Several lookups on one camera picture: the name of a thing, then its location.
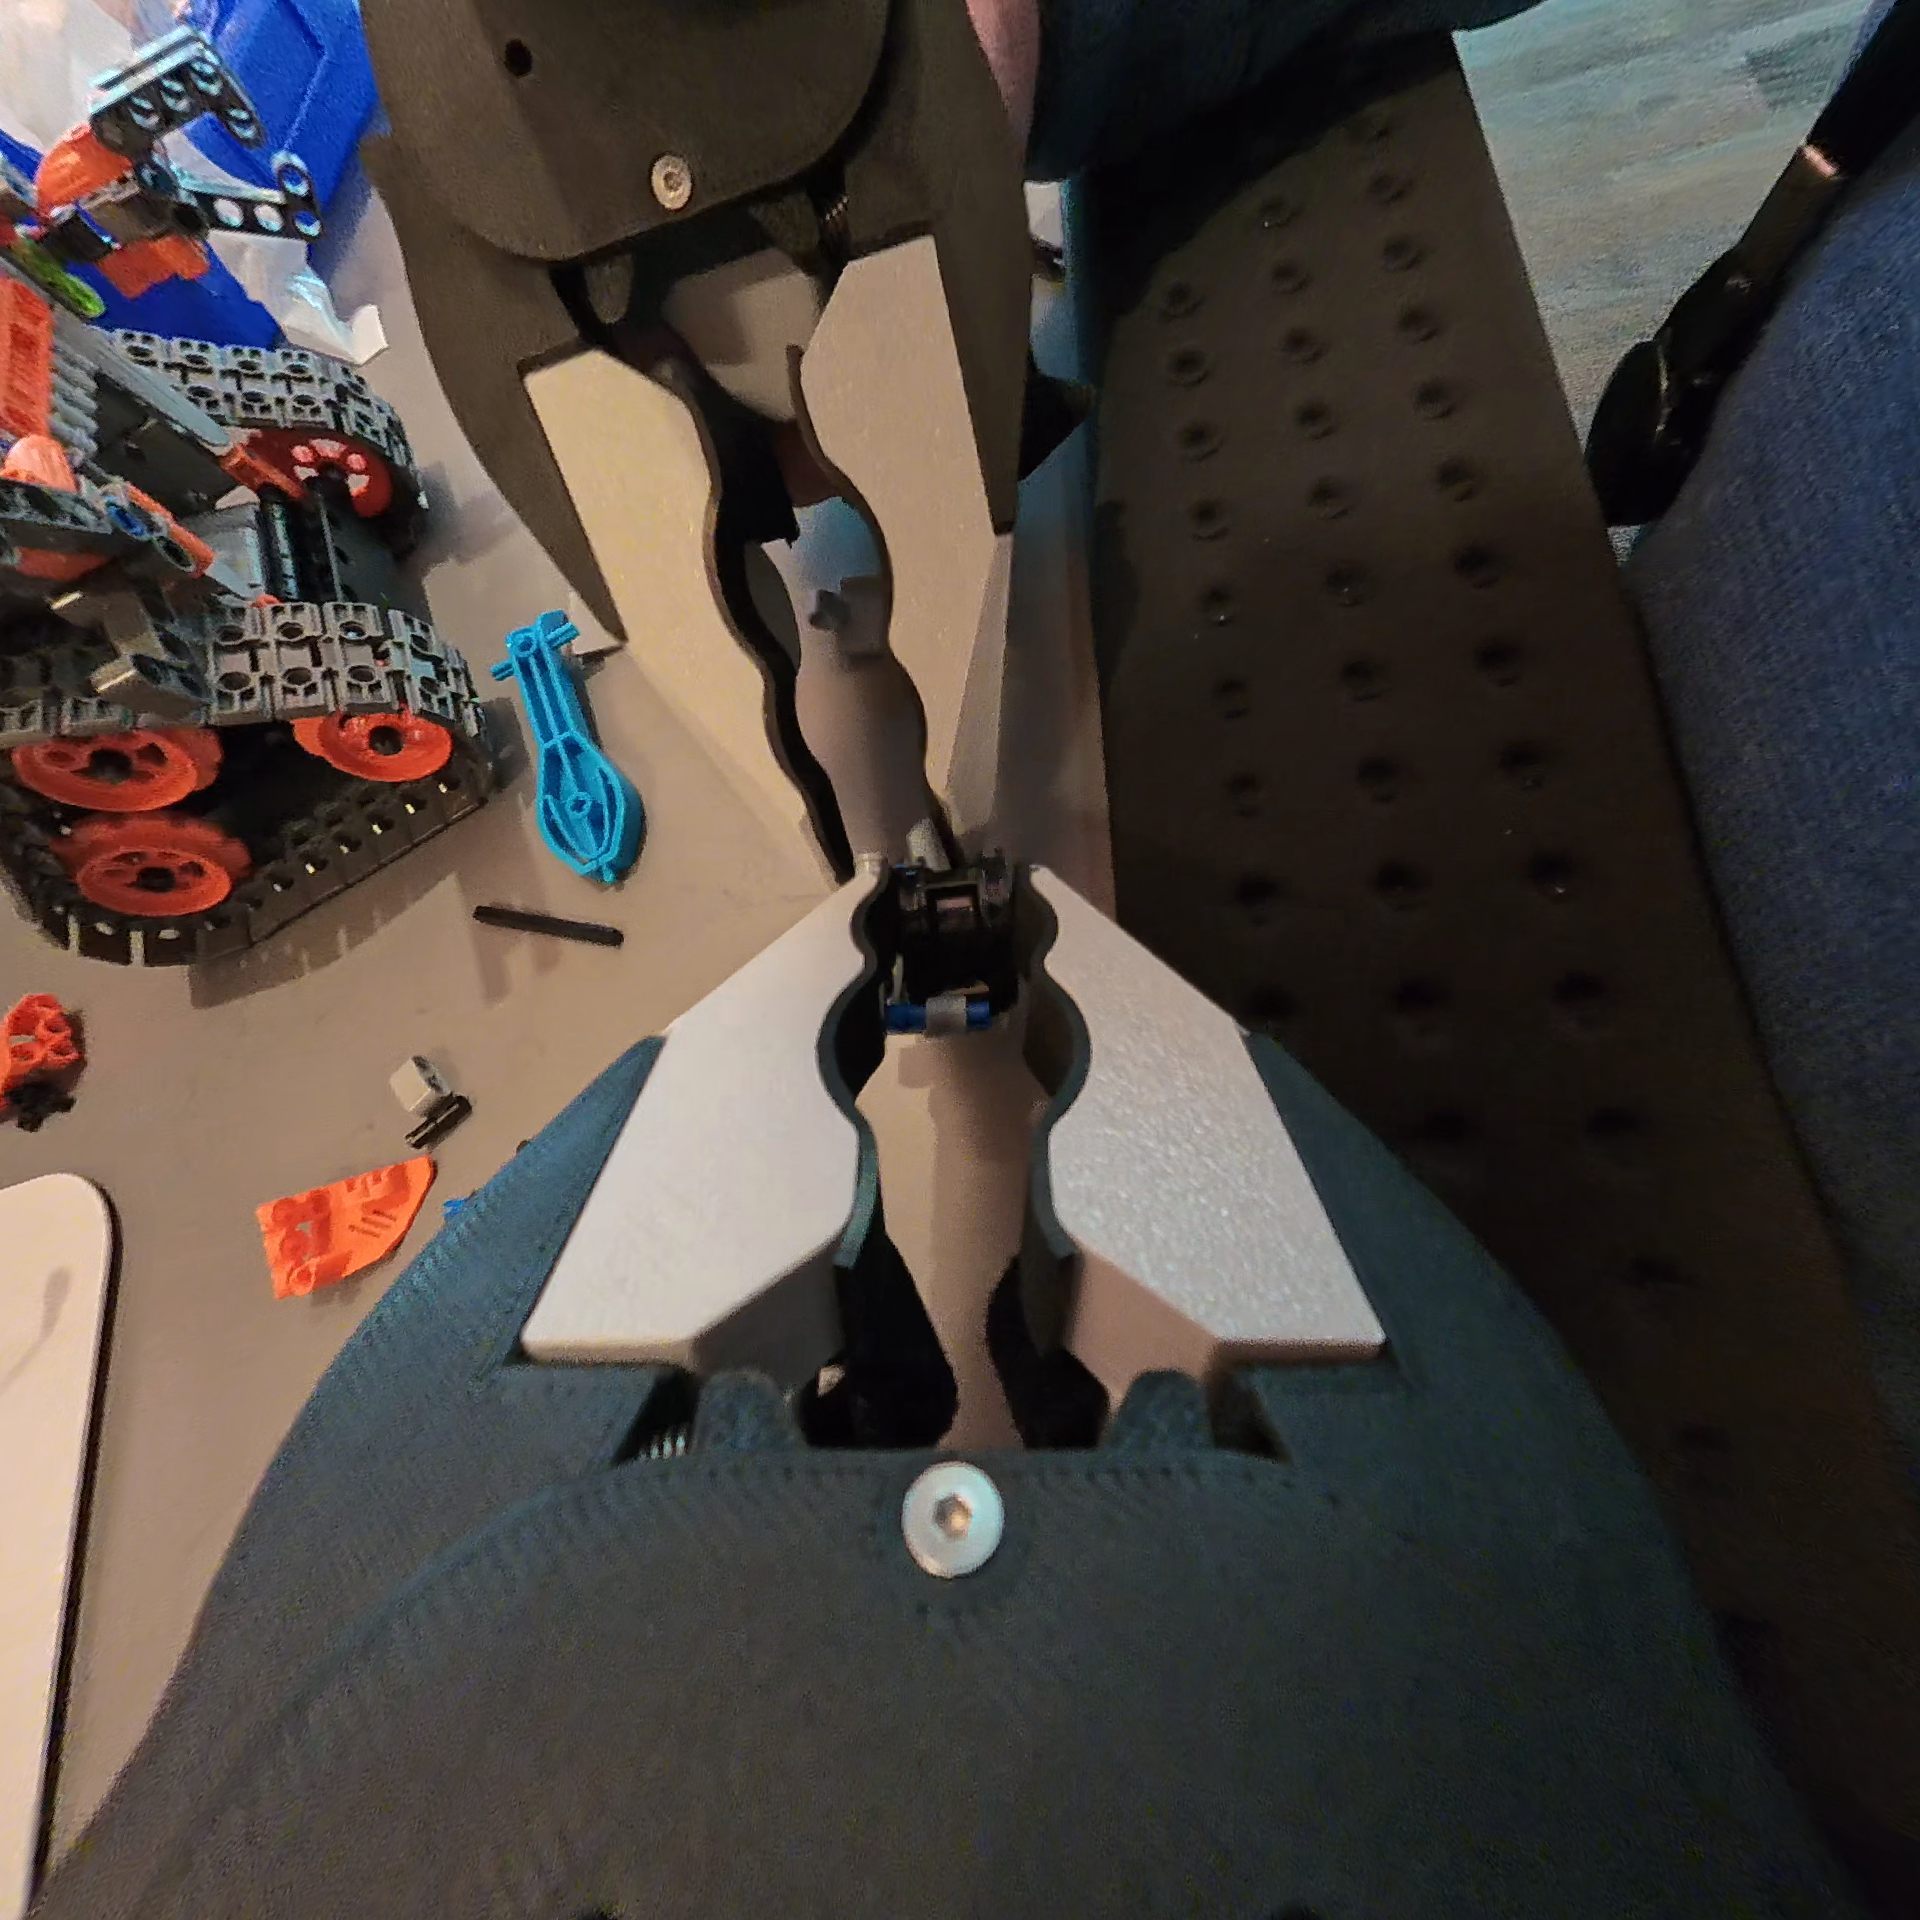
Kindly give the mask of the person's blue-clothed body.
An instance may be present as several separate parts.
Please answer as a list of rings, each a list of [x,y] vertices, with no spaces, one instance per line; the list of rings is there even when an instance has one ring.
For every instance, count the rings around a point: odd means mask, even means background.
[[[1839,202],[1627,568],[1771,1078],[1915,1351],[1917,149]]]

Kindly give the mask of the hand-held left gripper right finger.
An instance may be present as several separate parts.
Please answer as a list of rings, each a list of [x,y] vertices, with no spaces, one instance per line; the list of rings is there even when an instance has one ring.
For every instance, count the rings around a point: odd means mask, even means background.
[[[1044,1095],[991,1366],[1018,1441],[1093,1445],[1149,1377],[1210,1407],[1388,1333],[1254,1039],[1052,869],[1015,882],[1024,1065]]]

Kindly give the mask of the tracked toy robot vehicle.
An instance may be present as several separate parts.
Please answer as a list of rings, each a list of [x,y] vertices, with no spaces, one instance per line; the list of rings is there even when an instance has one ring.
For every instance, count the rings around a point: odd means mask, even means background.
[[[5,160],[2,857],[56,946],[203,967],[264,944],[495,789],[461,653],[405,575],[424,529],[394,408],[343,359],[102,326],[322,234],[303,160],[212,183],[168,154],[270,130],[178,24]]]

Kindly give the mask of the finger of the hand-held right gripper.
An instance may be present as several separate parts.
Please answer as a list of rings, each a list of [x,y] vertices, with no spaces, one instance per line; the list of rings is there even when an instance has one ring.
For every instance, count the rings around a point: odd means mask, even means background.
[[[932,238],[843,269],[795,383],[811,450],[880,552],[883,643],[918,701],[931,795],[948,825],[988,825],[1000,755],[1000,531]]]
[[[730,526],[706,424],[671,383],[598,350],[522,379],[652,694],[815,880],[853,856],[799,731],[799,622],[764,543]]]

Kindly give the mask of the clear plastic bags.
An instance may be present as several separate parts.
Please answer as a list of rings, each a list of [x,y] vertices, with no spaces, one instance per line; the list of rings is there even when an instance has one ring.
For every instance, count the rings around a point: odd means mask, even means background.
[[[299,270],[278,283],[271,313],[291,347],[319,353],[352,369],[368,366],[390,346],[378,304],[338,310],[332,290],[310,270]]]

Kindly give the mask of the small orange toy piece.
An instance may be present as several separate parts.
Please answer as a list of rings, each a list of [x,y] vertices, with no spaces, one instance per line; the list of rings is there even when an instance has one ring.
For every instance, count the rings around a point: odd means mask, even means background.
[[[71,1114],[83,1067],[80,1030],[60,998],[18,1000],[2,1024],[2,1121],[35,1134],[50,1118]]]

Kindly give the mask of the orange plastic panel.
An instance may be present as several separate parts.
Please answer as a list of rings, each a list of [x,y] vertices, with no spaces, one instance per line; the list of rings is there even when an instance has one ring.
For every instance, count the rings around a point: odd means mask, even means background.
[[[413,1229],[435,1181],[435,1160],[413,1157],[258,1206],[274,1298],[306,1298],[386,1263]]]

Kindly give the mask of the black perforated board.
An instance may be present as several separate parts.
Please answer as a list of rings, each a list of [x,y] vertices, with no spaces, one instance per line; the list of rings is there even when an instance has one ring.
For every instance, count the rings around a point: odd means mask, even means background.
[[[1072,235],[1120,923],[1546,1313],[1915,1915],[1915,1501],[1451,37],[1317,45]]]

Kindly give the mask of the blue storage bin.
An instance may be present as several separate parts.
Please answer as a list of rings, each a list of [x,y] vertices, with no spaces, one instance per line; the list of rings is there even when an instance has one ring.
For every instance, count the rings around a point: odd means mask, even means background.
[[[274,154],[291,154],[308,173],[319,209],[332,210],[352,181],[356,141],[378,107],[359,7],[347,3],[5,3],[2,141],[5,168],[21,181],[21,198],[32,198],[42,158],[85,122],[106,79],[174,29],[208,40],[252,99],[264,133],[262,145],[248,149],[215,117],[200,117],[164,143],[175,173],[230,195],[239,186],[270,189]],[[319,241],[215,238],[203,274],[163,279],[140,295],[124,295],[102,266],[80,263],[68,272],[87,287],[98,328],[291,347],[271,299],[299,270],[322,279]]]

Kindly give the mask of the black badge reel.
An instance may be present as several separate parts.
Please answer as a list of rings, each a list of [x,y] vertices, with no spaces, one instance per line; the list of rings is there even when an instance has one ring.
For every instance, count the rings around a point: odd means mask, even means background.
[[[1610,529],[1640,529],[1668,513],[1707,443],[1720,390],[1723,373],[1687,366],[1668,333],[1629,347],[1586,437],[1586,470]]]

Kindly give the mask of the black toy wheel assembly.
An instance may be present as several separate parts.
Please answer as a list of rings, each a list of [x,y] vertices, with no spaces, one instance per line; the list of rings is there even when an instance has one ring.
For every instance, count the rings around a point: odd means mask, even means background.
[[[1018,880],[1000,853],[960,869],[893,863],[869,914],[883,1033],[958,1041],[1018,1008]]]

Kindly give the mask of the blue brick separator tool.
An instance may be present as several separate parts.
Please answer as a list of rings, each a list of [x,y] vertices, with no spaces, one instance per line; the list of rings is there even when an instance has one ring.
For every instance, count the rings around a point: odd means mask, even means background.
[[[622,882],[644,838],[640,791],[605,755],[570,646],[574,622],[557,610],[507,637],[493,682],[519,690],[535,768],[535,821],[548,853],[583,880]]]

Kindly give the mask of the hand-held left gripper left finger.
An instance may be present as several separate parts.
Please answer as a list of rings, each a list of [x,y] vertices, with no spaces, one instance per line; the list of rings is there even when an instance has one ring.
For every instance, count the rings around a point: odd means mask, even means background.
[[[853,1448],[948,1433],[952,1368],[856,1109],[884,1054],[888,890],[840,886],[663,1031],[522,1328],[531,1360],[757,1371]]]

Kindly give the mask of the person's right forearm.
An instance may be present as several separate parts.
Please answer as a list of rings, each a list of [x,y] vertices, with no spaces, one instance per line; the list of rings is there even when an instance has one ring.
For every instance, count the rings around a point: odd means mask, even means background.
[[[1530,3],[1039,3],[1024,176],[1066,181],[1236,102],[1319,42],[1478,33]]]

